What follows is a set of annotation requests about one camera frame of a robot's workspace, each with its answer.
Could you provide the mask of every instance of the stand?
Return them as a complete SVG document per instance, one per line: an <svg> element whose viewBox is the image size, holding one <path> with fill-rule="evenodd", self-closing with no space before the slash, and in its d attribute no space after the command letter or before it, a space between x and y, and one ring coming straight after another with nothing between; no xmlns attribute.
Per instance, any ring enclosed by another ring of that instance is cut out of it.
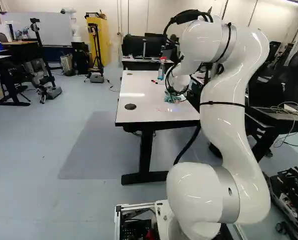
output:
<svg viewBox="0 0 298 240"><path fill-rule="evenodd" d="M150 171L153 130L143 130L140 144L139 172L122 175L121 184L142 184L163 182L167 179L168 171Z"/></svg>
<svg viewBox="0 0 298 240"><path fill-rule="evenodd" d="M37 41L38 41L38 47L41 50L41 58L45 64L45 68L47 69L48 72L48 77L46 79L46 77L44 77L41 81L40 84L38 86L36 86L39 89L39 94L41 95L40 98L40 103L44 104L44 101L46 99L54 99L56 98L58 95L60 95L62 93L62 89L61 87L56 87L55 83L54 83L54 76L51 73L51 69L50 66L48 64L48 62L46 61L44 54L43 54L43 49L42 49L42 42L41 42L41 38L40 38L40 34L39 34L39 28L37 27L38 22L40 22L39 19L35 19L35 18L30 18L31 21L31 29L35 32L35 35L37 37ZM52 87L44 87L43 85L51 82Z"/></svg>
<svg viewBox="0 0 298 240"><path fill-rule="evenodd" d="M92 67L88 69L87 78L84 80L86 82L87 80L90 80L91 83L104 83L103 78L103 64L101 60L101 50L100 50L100 41L99 41L99 30L98 30L98 24L89 23L88 24L88 31L90 34L93 35L93 42L94 42L94 49L96 56L94 57L94 61L92 63ZM96 80L91 80L92 73L100 73L101 76L97 76Z"/></svg>

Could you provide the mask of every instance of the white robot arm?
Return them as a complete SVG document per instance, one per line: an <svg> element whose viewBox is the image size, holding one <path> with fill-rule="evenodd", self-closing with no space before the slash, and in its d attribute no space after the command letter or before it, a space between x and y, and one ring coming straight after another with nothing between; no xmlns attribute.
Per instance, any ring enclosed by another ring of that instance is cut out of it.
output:
<svg viewBox="0 0 298 240"><path fill-rule="evenodd" d="M249 79L269 54L259 30L199 18L184 30L184 59L169 74L180 91L201 62L218 62L224 72L203 88L200 105L205 136L223 156L221 167L184 162L167 176L169 205L183 233L191 240L212 239L220 223L252 224L269 212L271 201L262 171L249 146L244 122Z"/></svg>

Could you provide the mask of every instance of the computer monitor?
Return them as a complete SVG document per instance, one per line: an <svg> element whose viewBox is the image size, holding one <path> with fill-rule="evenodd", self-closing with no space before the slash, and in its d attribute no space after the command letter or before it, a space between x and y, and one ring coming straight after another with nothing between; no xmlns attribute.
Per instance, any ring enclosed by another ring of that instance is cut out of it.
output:
<svg viewBox="0 0 298 240"><path fill-rule="evenodd" d="M298 53L267 82L249 82L249 105L271 107L283 102L298 103Z"/></svg>
<svg viewBox="0 0 298 240"><path fill-rule="evenodd" d="M123 39L122 53L124 56L132 54L135 56L143 55L143 43L146 40L146 57L157 57L161 53L161 46L165 45L165 37L160 36L133 36L126 35Z"/></svg>

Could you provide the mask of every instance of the black table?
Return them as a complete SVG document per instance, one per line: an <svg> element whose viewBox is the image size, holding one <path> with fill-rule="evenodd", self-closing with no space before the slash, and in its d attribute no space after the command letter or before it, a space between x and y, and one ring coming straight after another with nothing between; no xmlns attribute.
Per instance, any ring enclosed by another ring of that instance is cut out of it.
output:
<svg viewBox="0 0 298 240"><path fill-rule="evenodd" d="M154 131L200 124L199 113L188 101L164 102L164 84L151 82L157 74L157 71L123 71L115 126L128 133L141 131L141 144L139 171L123 175L122 185L165 181L168 171L150 171ZM125 105L131 103L136 109L127 110Z"/></svg>
<svg viewBox="0 0 298 240"><path fill-rule="evenodd" d="M286 109L296 111L290 106L285 105ZM269 151L270 147L273 145L275 140L281 134L287 134L292 128L292 120L277 120L271 118L269 121L264 118L259 118L255 111L251 107L246 108L245 113L246 121L246 132L247 134L255 137L257 143L253 146L252 152L259 162ZM261 137L257 136L257 130L262 131ZM294 127L290 133L298 132L298 121L295 121Z"/></svg>

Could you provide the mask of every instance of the water bottle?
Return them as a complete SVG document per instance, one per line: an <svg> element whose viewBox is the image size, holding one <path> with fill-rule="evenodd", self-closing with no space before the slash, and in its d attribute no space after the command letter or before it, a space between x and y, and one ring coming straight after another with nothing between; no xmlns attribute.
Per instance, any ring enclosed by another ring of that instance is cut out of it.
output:
<svg viewBox="0 0 298 240"><path fill-rule="evenodd" d="M166 60L166 56L163 56L160 58L161 64L158 70L158 80L162 81L164 79L164 74L165 74L165 66L164 66L164 62Z"/></svg>

